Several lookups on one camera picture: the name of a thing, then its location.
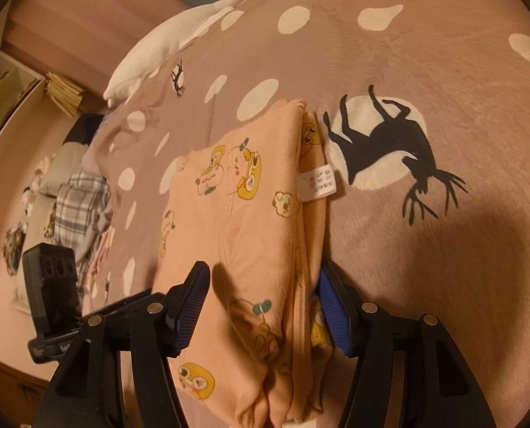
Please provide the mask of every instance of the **plush toy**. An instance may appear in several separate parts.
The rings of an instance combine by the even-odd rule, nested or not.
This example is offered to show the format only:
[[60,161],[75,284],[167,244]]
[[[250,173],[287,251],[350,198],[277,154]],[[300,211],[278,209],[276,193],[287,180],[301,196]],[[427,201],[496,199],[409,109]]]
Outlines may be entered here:
[[49,166],[51,166],[53,159],[55,159],[55,154],[53,154],[52,156],[45,156],[41,161],[39,161],[37,167],[35,167],[35,178],[31,182],[32,191],[39,191],[41,179],[43,178],[43,175],[45,175],[46,172],[49,170]]
[[115,69],[103,94],[109,108],[125,101],[136,91],[144,75],[153,72],[164,58],[190,41],[202,24],[207,25],[210,18],[212,19],[209,22],[215,22],[242,1],[244,0],[219,0],[195,6],[154,28],[129,51]]
[[21,201],[23,202],[23,209],[27,217],[31,217],[31,212],[33,211],[33,205],[35,204],[36,197],[37,195],[30,187],[27,187],[23,190]]
[[4,242],[1,246],[1,253],[4,256],[7,273],[11,276],[16,275],[19,268],[26,230],[26,224],[22,223],[19,223],[17,227],[10,228],[6,232]]

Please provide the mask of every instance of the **white label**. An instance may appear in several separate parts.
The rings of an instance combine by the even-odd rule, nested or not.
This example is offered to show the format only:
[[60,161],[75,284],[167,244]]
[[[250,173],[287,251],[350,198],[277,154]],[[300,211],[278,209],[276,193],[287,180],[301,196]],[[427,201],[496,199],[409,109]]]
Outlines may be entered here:
[[336,192],[335,173],[330,164],[299,174],[297,191],[303,203],[325,198]]

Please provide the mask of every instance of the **bedsheet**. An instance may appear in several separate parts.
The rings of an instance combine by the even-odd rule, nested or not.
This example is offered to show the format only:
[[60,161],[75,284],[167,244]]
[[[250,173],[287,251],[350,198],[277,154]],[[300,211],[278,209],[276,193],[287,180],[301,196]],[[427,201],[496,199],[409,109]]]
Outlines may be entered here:
[[[298,97],[337,174],[324,255],[363,299],[437,314],[498,426],[514,427],[530,407],[530,14],[520,0],[242,3],[98,131],[114,212],[99,289],[109,284],[112,302],[152,284],[176,157]],[[353,365],[335,353],[320,427],[337,426]],[[191,426],[224,426],[182,400]]]

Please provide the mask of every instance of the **folded pink clothing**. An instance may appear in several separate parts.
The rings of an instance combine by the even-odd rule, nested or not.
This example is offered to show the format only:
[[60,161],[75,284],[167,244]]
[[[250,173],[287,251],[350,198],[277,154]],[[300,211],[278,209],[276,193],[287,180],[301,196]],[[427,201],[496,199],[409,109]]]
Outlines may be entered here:
[[301,100],[279,100],[178,158],[163,213],[154,291],[183,282],[197,260],[212,269],[192,342],[170,360],[175,384],[234,427],[322,412],[332,347],[314,288],[326,202],[303,204],[296,181],[324,156],[304,111]]

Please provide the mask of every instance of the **white goose plush toy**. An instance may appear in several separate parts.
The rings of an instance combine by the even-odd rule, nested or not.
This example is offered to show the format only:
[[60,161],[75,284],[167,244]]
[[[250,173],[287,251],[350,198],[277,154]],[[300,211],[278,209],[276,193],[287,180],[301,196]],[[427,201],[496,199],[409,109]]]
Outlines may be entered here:
[[195,6],[155,27],[129,51],[114,70],[103,94],[109,107],[114,108],[125,101],[136,91],[145,74],[160,66],[164,58],[203,35],[210,25],[243,1],[219,0]]

